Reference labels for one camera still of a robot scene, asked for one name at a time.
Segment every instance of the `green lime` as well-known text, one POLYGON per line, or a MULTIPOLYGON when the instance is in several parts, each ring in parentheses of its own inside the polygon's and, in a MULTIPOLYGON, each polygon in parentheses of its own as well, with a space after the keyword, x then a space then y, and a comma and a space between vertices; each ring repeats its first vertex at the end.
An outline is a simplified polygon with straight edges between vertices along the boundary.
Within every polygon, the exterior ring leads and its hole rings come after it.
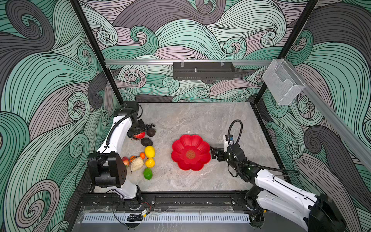
POLYGON ((143 172, 143 176, 144 178, 146 178, 147 180, 150 180, 152 178, 152 170, 148 167, 144 170, 143 172))

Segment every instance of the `swirl pattern wallpaper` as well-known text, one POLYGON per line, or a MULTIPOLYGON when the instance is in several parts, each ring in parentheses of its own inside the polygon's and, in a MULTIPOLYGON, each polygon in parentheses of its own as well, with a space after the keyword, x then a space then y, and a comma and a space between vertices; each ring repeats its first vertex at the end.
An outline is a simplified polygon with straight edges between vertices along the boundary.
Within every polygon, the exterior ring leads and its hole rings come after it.
MULTIPOLYGON (((81 0, 105 59, 278 57, 306 0, 81 0)), ((111 65, 124 100, 253 101, 266 67, 237 66, 230 81, 175 81, 172 66, 111 65)))
POLYGON ((2 231, 66 231, 117 100, 69 0, 1 1, 0 40, 2 231))
MULTIPOLYGON (((371 1, 317 7, 287 59, 371 149, 371 1)), ((371 230, 371 174, 303 93, 278 106, 267 90, 258 104, 292 183, 332 197, 348 231, 371 230)))

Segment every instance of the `black strap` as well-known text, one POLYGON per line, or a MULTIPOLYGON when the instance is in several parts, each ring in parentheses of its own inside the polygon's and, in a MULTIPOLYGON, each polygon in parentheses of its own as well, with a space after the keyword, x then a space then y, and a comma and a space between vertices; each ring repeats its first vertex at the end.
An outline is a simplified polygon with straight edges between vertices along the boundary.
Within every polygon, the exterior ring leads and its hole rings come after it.
POLYGON ((231 174, 231 176, 233 176, 233 177, 237 177, 238 176, 238 172, 236 172, 236 175, 235 176, 230 171, 229 171, 229 174, 231 174))

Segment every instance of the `metal bar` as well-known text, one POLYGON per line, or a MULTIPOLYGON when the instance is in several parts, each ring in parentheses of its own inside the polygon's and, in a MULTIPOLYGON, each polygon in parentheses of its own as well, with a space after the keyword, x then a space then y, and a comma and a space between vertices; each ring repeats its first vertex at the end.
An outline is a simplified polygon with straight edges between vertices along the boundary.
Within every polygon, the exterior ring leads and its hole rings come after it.
POLYGON ((107 59, 106 65, 173 65, 174 62, 232 62, 233 65, 268 66, 272 61, 251 60, 152 60, 152 59, 107 59))
POLYGON ((362 143, 345 122, 323 101, 318 93, 309 84, 305 84, 303 92, 309 97, 323 117, 332 125, 348 148, 357 155, 363 165, 371 171, 371 152, 362 143))
POLYGON ((124 100, 121 97, 120 91, 118 90, 118 87, 115 83, 115 79, 112 76, 112 73, 107 69, 106 64, 104 63, 104 56, 102 54, 101 49, 98 46, 97 41, 95 40, 92 29, 89 26, 88 20, 86 19, 86 16, 85 16, 85 14, 82 10, 82 7, 79 3, 79 0, 70 0, 70 2, 71 2, 71 5, 72 5, 76 15, 77 15, 77 18, 80 21, 80 24, 81 24, 82 28, 85 31, 85 34, 86 34, 86 36, 87 36, 87 38, 88 38, 88 40, 91 44, 91 47, 92 47, 100 65, 102 66, 103 72, 106 75, 106 77, 108 79, 108 82, 111 85, 111 87, 112 87, 112 89, 113 89, 113 91, 114 91, 114 93, 117 97, 118 102, 120 103, 120 105, 123 104, 124 100))
MULTIPOLYGON (((262 119, 262 117, 260 116, 260 113, 259 113, 258 109, 256 108, 257 106, 255 106, 252 102, 250 102, 250 104, 251 104, 251 107, 253 108, 253 111, 254 111, 254 113, 255 113, 255 116, 256 116, 256 118, 257 118, 259 124, 260 124, 260 127, 262 128, 263 134, 264 134, 264 136, 265 136, 265 139, 266 139, 267 142, 268 142, 268 145, 269 145, 269 147, 270 147, 270 149, 271 149, 271 151, 272 151, 272 153, 273 153, 273 156, 275 157, 275 159, 276 159, 276 161, 277 161, 278 167, 279 167, 280 169, 285 169, 285 166, 284 166, 284 164, 283 164, 283 162, 282 162, 281 157, 279 156, 279 154, 278 154, 278 152, 277 152, 277 149, 276 149, 276 147, 275 147, 275 144, 273 143, 272 138, 270 137, 270 135, 269 135, 269 133, 268 133, 268 130, 267 130, 267 128, 266 128, 265 125, 264 125, 263 119, 262 119)), ((292 184, 292 182, 291 182, 289 176, 283 176, 283 177, 284 177, 284 179, 285 179, 286 182, 292 184)))
MULTIPOLYGON (((307 22, 309 16, 311 15, 314 7, 316 6, 318 0, 309 0, 308 3, 305 5, 305 8, 301 15, 299 16, 292 32, 289 35, 285 45, 283 46, 280 54, 278 55, 278 59, 285 58, 287 53, 289 53, 290 48, 295 43, 296 38, 299 36, 300 32, 303 30, 305 23, 307 22)), ((265 90, 267 89, 267 85, 263 83, 262 87, 260 88, 258 94, 254 99, 254 105, 258 104, 260 99, 262 98, 265 90)))

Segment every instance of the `wire mesh file holder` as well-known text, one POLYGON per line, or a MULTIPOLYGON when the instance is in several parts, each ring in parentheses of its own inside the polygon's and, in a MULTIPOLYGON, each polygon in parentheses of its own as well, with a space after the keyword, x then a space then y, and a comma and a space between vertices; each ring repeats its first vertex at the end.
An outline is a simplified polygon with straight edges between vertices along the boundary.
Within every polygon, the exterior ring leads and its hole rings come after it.
POLYGON ((284 59, 274 59, 263 80, 278 105, 289 105, 305 87, 300 74, 284 59))

